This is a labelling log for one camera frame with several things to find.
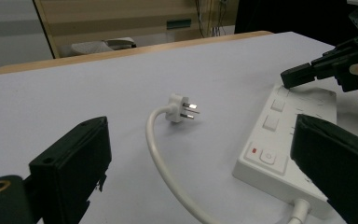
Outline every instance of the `power plug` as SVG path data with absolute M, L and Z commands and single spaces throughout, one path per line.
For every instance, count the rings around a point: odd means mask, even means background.
M 183 119 L 194 119 L 194 116 L 188 115 L 186 111 L 196 114 L 200 113 L 196 110 L 196 105 L 192 105 L 188 102 L 188 97 L 176 93 L 171 94 L 168 105 L 172 111 L 165 114 L 165 119 L 175 123 L 181 122 Z

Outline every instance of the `white table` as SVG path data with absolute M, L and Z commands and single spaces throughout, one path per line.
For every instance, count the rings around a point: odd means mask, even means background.
M 173 197 L 145 141 L 150 112 L 172 92 L 189 96 L 200 115 L 156 137 L 180 185 L 221 223 L 283 224 L 292 206 L 231 175 L 280 73 L 332 46 L 294 33 L 169 49 L 0 76 L 0 176 L 28 176 L 28 163 L 78 123 L 107 116 L 113 161 L 81 223 L 198 223 Z M 333 78 L 337 124 L 358 135 L 357 92 Z M 337 214 L 307 224 L 345 223 Z

